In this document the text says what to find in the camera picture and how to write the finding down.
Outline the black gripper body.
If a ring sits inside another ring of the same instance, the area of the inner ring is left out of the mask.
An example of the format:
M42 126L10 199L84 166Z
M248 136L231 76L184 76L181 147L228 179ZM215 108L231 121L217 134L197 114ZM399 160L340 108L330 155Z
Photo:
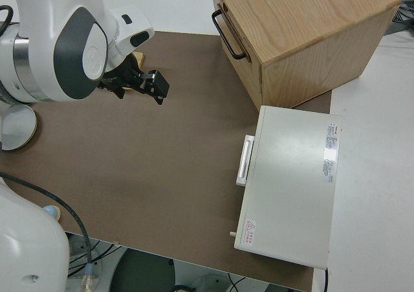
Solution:
M155 71L143 72L134 54L129 54L125 60L115 69L103 74L96 86L114 93L119 99L123 99L125 89L133 89L139 93L154 96L155 90L147 82L155 77Z

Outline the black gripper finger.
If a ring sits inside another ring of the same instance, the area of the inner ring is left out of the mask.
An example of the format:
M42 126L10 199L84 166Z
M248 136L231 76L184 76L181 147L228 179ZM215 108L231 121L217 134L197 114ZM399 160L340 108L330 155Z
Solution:
M164 94L156 85L146 84L144 86L144 92L145 94L153 97L158 105L163 104Z
M166 98L169 92L169 83L166 81L160 71L152 70L151 74L153 74L151 81L152 85L156 85L164 94L164 98Z

